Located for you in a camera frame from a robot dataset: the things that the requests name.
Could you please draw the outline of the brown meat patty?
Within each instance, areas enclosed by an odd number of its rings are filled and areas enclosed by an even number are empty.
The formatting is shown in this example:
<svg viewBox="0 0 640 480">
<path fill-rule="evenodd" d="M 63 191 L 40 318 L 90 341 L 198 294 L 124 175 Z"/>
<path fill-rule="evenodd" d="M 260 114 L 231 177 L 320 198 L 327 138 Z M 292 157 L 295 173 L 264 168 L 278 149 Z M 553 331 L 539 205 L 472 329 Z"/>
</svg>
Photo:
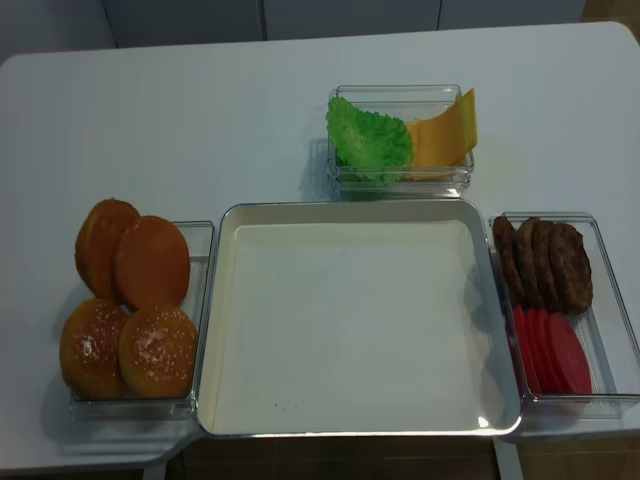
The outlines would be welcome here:
<svg viewBox="0 0 640 480">
<path fill-rule="evenodd" d="M 555 286 L 565 311 L 586 312 L 593 300 L 592 270 L 583 236 L 572 225 L 555 223 L 549 240 Z"/>
<path fill-rule="evenodd" d="M 533 251 L 533 230 L 539 222 L 537 217 L 530 217 L 516 231 L 519 274 L 526 294 L 527 305 L 532 308 L 545 306 L 538 288 Z"/>
<path fill-rule="evenodd" d="M 549 247 L 553 223 L 539 220 L 532 231 L 533 262 L 539 292 L 548 311 L 560 312 L 563 304 L 555 286 L 555 279 L 551 268 Z"/>
<path fill-rule="evenodd" d="M 516 231 L 505 216 L 498 216 L 493 221 L 492 234 L 513 305 L 525 306 L 526 293 L 517 265 Z"/>
</svg>

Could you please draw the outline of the green lettuce leaf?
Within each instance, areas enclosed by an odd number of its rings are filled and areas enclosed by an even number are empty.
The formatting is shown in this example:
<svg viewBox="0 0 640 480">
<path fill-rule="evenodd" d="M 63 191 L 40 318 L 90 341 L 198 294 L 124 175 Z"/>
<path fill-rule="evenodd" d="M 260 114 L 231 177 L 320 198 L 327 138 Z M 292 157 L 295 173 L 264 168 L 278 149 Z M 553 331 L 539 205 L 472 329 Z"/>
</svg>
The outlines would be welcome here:
<svg viewBox="0 0 640 480">
<path fill-rule="evenodd" d="M 351 164 L 338 158 L 337 168 L 343 182 L 385 184 L 399 181 L 406 173 L 405 165 Z"/>
<path fill-rule="evenodd" d="M 403 168 L 413 159 L 412 137 L 396 117 L 363 111 L 341 97 L 328 102 L 327 131 L 342 165 Z"/>
</svg>

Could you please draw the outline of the left sesame top bun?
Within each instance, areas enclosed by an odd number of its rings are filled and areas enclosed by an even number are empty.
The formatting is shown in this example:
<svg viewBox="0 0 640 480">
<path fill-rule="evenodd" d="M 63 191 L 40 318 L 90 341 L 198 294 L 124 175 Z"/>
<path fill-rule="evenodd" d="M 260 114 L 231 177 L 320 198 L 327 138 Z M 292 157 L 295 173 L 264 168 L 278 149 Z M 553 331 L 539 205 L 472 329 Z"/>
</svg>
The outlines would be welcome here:
<svg viewBox="0 0 640 480">
<path fill-rule="evenodd" d="M 59 361 L 62 378 L 77 397 L 113 400 L 125 395 L 118 346 L 127 320 L 120 306 L 99 298 L 84 301 L 66 320 Z"/>
</svg>

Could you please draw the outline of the clear bun container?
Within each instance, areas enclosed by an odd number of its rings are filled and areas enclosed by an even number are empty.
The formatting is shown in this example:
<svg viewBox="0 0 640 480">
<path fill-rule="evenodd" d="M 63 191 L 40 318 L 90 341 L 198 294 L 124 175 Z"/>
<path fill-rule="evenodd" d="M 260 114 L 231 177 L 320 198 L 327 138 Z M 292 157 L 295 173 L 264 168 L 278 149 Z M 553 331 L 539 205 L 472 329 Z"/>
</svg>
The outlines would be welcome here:
<svg viewBox="0 0 640 480">
<path fill-rule="evenodd" d="M 216 251 L 215 226 L 210 221 L 178 221 L 175 226 L 186 240 L 190 258 L 189 285 L 180 308 L 199 330 L 204 323 L 204 310 L 210 296 L 210 270 Z M 72 395 L 69 401 L 71 418 L 75 421 L 156 421 L 181 420 L 192 416 L 197 406 L 200 353 L 201 343 L 197 342 L 194 373 L 186 396 L 145 399 L 126 394 L 114 400 L 82 400 Z"/>
</svg>

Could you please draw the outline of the right sesame top bun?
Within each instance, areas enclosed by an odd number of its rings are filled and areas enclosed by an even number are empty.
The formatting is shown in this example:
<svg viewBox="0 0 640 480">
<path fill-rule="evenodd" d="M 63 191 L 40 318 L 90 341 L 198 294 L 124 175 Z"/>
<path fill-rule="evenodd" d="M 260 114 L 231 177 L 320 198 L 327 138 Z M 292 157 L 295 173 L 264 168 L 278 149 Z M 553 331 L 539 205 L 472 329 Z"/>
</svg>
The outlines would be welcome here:
<svg viewBox="0 0 640 480">
<path fill-rule="evenodd" d="M 119 338 L 121 375 L 139 398 L 183 398 L 191 390 L 198 334 L 173 305 L 149 305 L 125 323 Z"/>
</svg>

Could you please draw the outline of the yellow cheese slice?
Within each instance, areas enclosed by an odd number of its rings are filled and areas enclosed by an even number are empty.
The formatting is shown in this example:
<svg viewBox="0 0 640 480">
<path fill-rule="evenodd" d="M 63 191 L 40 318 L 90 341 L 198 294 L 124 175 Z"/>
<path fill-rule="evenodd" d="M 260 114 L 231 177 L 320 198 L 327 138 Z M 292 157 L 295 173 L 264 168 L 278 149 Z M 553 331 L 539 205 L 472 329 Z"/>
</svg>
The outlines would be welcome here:
<svg viewBox="0 0 640 480">
<path fill-rule="evenodd" d="M 470 89 L 449 109 L 454 143 L 461 155 L 471 151 L 478 141 L 475 90 Z"/>
<path fill-rule="evenodd" d="M 477 144 L 475 118 L 457 112 L 407 122 L 406 127 L 413 145 L 413 169 L 463 165 Z"/>
</svg>

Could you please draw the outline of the clear patty tomato container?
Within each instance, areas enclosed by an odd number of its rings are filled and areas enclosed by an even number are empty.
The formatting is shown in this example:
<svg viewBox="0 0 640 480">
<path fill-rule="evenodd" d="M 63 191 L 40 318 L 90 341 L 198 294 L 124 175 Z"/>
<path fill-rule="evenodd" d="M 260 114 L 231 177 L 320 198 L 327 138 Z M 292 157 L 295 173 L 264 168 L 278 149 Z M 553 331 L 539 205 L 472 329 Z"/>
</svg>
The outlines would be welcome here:
<svg viewBox="0 0 640 480">
<path fill-rule="evenodd" d="M 575 227 L 583 236 L 593 283 L 593 300 L 589 309 L 580 315 L 565 315 L 576 333 L 587 358 L 591 374 L 592 393 L 532 394 L 529 390 L 521 351 L 518 345 L 513 309 L 500 258 L 494 245 L 492 224 L 496 217 L 505 216 L 515 231 L 530 217 Z M 624 301 L 610 265 L 609 257 L 595 219 L 585 212 L 505 212 L 489 220 L 487 242 L 504 324 L 509 341 L 522 407 L 522 426 L 531 434 L 540 435 L 553 429 L 565 429 L 585 419 L 594 419 L 593 431 L 603 429 L 603 422 L 612 419 L 618 429 L 637 428 L 632 413 L 639 409 L 639 345 L 629 320 Z"/>
</svg>

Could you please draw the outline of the lower green lettuce leaf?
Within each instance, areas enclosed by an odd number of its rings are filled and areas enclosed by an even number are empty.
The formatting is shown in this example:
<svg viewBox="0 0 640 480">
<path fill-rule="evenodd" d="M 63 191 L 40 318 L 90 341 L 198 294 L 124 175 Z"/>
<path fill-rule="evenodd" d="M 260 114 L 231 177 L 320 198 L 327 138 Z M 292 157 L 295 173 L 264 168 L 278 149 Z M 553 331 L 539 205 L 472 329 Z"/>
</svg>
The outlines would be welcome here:
<svg viewBox="0 0 640 480">
<path fill-rule="evenodd" d="M 338 158 L 337 168 L 343 182 L 385 184 L 399 181 L 406 173 L 405 165 L 351 164 Z"/>
</svg>

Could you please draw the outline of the front yellow cheese slice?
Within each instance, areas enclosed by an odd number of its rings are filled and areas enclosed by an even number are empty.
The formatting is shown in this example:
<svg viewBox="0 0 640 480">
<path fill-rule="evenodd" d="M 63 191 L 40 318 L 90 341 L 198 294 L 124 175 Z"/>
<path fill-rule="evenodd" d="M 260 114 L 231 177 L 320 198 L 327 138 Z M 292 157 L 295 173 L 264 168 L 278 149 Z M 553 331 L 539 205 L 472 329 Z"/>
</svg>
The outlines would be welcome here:
<svg viewBox="0 0 640 480">
<path fill-rule="evenodd" d="M 477 144 L 475 118 L 457 112 L 407 122 L 406 127 L 413 145 L 413 169 L 463 165 Z"/>
</svg>

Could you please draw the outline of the leftmost red tomato slice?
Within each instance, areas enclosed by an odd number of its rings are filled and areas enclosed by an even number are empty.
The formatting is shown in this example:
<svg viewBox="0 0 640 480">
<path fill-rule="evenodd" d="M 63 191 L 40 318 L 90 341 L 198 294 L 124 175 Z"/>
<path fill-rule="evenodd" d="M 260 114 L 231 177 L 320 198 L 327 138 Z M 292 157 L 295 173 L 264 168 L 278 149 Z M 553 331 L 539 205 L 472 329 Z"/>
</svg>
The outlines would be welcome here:
<svg viewBox="0 0 640 480">
<path fill-rule="evenodd" d="M 527 384 L 532 394 L 538 394 L 540 392 L 540 385 L 536 376 L 534 362 L 530 353 L 527 338 L 527 329 L 525 325 L 525 312 L 520 305 L 516 306 L 513 309 L 513 316 Z"/>
</svg>

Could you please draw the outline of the red tomato slice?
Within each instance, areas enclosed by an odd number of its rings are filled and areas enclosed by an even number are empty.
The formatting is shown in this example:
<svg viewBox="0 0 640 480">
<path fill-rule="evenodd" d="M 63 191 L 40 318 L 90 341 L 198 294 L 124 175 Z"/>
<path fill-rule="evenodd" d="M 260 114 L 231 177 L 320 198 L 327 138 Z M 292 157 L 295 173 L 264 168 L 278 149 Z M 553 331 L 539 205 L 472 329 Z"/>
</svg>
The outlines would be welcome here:
<svg viewBox="0 0 640 480">
<path fill-rule="evenodd" d="M 553 313 L 548 317 L 546 341 L 562 392 L 571 395 L 591 394 L 592 383 L 587 358 L 565 315 Z"/>
<path fill-rule="evenodd" d="M 549 379 L 547 378 L 546 369 L 544 368 L 544 364 L 540 359 L 538 351 L 535 324 L 537 320 L 536 315 L 537 311 L 535 309 L 528 309 L 525 313 L 524 323 L 527 333 L 527 342 L 535 371 L 535 378 L 537 381 L 536 392 L 538 394 L 550 394 L 551 384 L 549 383 Z"/>
<path fill-rule="evenodd" d="M 538 357 L 542 366 L 542 372 L 545 378 L 545 386 L 543 391 L 546 394 L 563 394 L 565 392 L 563 382 L 556 372 L 552 356 L 550 343 L 547 339 L 547 321 L 549 314 L 544 309 L 535 311 L 533 327 L 538 350 Z"/>
<path fill-rule="evenodd" d="M 527 329 L 525 325 L 525 312 L 520 305 L 516 306 L 513 309 L 513 316 L 527 384 L 532 394 L 538 394 L 540 392 L 540 385 L 536 376 L 534 362 L 530 353 L 527 338 Z"/>
</svg>

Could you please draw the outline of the leftmost brown meat patty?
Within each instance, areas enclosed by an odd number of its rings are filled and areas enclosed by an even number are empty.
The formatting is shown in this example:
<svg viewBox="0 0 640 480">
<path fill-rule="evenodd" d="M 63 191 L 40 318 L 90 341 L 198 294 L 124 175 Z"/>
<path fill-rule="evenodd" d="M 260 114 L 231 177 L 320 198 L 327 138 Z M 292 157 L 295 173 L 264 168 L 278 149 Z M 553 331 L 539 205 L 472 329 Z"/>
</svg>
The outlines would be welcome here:
<svg viewBox="0 0 640 480">
<path fill-rule="evenodd" d="M 505 216 L 498 216 L 493 221 L 492 234 L 513 305 L 525 306 L 526 293 L 517 265 L 516 231 Z"/>
</svg>

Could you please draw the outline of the rightmost red tomato slice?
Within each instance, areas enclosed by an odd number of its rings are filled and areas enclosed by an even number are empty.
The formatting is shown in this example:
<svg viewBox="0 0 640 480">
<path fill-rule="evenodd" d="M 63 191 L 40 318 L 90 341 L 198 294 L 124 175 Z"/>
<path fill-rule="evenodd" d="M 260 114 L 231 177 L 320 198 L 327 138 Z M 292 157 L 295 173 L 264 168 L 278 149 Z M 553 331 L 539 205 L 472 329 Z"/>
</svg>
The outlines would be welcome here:
<svg viewBox="0 0 640 480">
<path fill-rule="evenodd" d="M 587 358 L 565 315 L 553 313 L 548 317 L 546 341 L 562 392 L 571 395 L 591 394 L 592 383 Z"/>
</svg>

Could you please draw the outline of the white square metal tray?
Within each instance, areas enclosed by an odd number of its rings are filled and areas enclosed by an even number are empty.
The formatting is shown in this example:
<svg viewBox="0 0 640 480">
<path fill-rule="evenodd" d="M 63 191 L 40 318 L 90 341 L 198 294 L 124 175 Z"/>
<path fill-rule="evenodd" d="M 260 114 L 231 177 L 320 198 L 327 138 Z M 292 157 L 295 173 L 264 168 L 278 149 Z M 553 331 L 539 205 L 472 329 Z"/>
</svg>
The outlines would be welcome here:
<svg viewBox="0 0 640 480">
<path fill-rule="evenodd" d="M 235 206 L 210 306 L 209 435 L 498 436 L 521 422 L 483 218 L 465 200 Z"/>
</svg>

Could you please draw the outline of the sesame bun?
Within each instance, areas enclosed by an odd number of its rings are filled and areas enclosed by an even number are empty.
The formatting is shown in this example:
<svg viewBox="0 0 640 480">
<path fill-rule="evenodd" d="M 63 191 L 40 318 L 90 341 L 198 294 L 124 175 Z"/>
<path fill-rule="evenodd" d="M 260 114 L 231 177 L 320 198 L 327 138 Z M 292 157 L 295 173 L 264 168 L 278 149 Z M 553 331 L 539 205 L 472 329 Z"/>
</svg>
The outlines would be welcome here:
<svg viewBox="0 0 640 480">
<path fill-rule="evenodd" d="M 119 338 L 121 375 L 139 398 L 183 398 L 191 390 L 198 334 L 173 305 L 149 305 L 125 323 Z"/>
<path fill-rule="evenodd" d="M 120 306 L 99 298 L 84 301 L 66 320 L 59 361 L 62 378 L 77 397 L 113 400 L 125 395 L 118 346 L 127 320 Z"/>
</svg>

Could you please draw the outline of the bun half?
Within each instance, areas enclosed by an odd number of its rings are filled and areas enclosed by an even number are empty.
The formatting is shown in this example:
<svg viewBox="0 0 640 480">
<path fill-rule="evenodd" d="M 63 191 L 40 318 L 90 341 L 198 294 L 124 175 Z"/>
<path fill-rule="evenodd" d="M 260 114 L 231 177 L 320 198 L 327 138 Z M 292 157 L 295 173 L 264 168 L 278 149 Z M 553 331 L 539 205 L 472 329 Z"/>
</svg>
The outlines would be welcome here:
<svg viewBox="0 0 640 480">
<path fill-rule="evenodd" d="M 122 303 L 113 277 L 113 256 L 122 235 L 139 217 L 131 204 L 110 198 L 98 202 L 83 222 L 74 259 L 81 279 L 97 298 Z"/>
<path fill-rule="evenodd" d="M 119 241 L 113 274 L 117 292 L 131 311 L 155 304 L 179 305 L 190 277 L 184 235 L 164 218 L 140 217 Z"/>
</svg>

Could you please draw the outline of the rear yellow cheese slice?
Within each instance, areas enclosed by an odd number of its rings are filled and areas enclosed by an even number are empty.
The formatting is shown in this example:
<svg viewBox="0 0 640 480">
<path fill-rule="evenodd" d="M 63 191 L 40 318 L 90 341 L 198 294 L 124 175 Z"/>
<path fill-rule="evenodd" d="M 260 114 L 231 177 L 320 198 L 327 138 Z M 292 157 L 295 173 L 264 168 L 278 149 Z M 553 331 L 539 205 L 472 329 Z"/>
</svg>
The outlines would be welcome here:
<svg viewBox="0 0 640 480">
<path fill-rule="evenodd" d="M 470 89 L 449 109 L 454 143 L 461 155 L 471 151 L 478 141 L 475 90 Z"/>
</svg>

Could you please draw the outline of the clear lettuce cheese container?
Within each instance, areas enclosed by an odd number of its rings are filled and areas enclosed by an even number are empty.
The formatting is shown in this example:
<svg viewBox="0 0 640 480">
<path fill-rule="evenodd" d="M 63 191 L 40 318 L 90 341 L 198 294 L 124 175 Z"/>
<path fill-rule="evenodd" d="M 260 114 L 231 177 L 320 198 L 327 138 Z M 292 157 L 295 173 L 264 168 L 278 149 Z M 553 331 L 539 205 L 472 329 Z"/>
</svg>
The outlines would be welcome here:
<svg viewBox="0 0 640 480">
<path fill-rule="evenodd" d="M 464 94 L 459 86 L 453 84 L 341 85 L 330 93 L 328 102 L 341 97 L 363 111 L 387 114 L 401 119 L 406 125 L 407 122 L 432 119 L 449 111 Z M 413 169 L 411 160 L 403 177 L 392 183 L 343 182 L 337 168 L 337 151 L 328 134 L 328 176 L 334 190 L 345 198 L 456 198 L 462 196 L 470 185 L 474 170 L 473 150 L 459 166 Z"/>
</svg>

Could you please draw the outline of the rightmost brown meat patty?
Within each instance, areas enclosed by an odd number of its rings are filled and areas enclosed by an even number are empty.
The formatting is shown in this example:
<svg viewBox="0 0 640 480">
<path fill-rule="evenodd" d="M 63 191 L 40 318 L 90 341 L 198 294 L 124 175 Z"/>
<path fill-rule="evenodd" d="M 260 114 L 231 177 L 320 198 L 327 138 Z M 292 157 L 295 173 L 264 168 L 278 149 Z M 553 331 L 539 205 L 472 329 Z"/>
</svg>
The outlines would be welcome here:
<svg viewBox="0 0 640 480">
<path fill-rule="evenodd" d="M 583 236 L 572 225 L 555 223 L 549 240 L 555 286 L 565 311 L 586 312 L 593 300 L 592 270 Z"/>
</svg>

